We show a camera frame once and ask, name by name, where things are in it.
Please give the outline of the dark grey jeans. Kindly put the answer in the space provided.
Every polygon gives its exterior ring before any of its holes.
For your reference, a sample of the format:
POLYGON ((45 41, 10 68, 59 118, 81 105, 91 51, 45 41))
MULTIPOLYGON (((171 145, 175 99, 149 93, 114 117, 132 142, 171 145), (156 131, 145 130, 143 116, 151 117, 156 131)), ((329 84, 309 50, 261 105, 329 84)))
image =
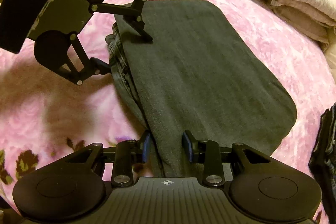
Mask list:
POLYGON ((201 176, 182 148, 186 130, 272 154, 295 124, 295 103, 222 11, 202 0, 149 1, 142 17, 151 42, 116 16, 109 62, 120 98, 151 132, 154 176, 201 176))

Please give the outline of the pink rose bedspread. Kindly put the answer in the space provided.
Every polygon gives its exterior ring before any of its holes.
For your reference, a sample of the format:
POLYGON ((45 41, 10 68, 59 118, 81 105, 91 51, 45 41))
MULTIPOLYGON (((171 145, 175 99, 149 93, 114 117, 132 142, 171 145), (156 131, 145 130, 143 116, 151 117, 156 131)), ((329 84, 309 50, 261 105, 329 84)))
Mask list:
MULTIPOLYGON (((230 21, 288 91, 297 120, 273 156, 303 172, 335 82, 320 47, 276 16, 264 0, 207 0, 230 21)), ((77 86, 41 66, 26 40, 1 51, 1 197, 13 206, 17 179, 93 142, 136 139, 140 123, 121 103, 110 75, 77 86)))

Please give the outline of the folded dark blue jeans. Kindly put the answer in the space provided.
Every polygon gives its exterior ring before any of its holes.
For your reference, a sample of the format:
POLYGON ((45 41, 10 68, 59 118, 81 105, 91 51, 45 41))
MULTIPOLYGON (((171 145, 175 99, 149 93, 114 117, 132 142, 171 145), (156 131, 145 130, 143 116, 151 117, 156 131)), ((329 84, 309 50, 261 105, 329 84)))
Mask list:
POLYGON ((329 223, 335 223, 335 105, 321 115, 309 169, 322 190, 329 223))

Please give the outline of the cream padded headboard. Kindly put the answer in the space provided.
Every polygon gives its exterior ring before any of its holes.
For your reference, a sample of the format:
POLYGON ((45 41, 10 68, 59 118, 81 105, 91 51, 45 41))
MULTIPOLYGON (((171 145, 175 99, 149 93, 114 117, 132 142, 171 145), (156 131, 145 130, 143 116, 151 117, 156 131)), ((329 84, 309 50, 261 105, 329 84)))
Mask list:
POLYGON ((335 50, 336 50, 336 43, 335 43, 335 29, 330 28, 327 30, 329 45, 327 46, 326 50, 324 51, 324 55, 326 57, 327 63, 332 71, 335 71, 335 50))

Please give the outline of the beige pillow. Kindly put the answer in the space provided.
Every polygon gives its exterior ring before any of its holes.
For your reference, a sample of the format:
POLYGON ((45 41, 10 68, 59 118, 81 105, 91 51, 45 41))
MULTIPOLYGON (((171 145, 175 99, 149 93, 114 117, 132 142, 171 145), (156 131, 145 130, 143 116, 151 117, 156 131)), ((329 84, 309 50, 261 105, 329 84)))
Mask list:
POLYGON ((335 30, 335 20, 310 4, 292 0, 269 0, 269 7, 282 20, 299 32, 322 44, 329 46, 329 32, 335 30))

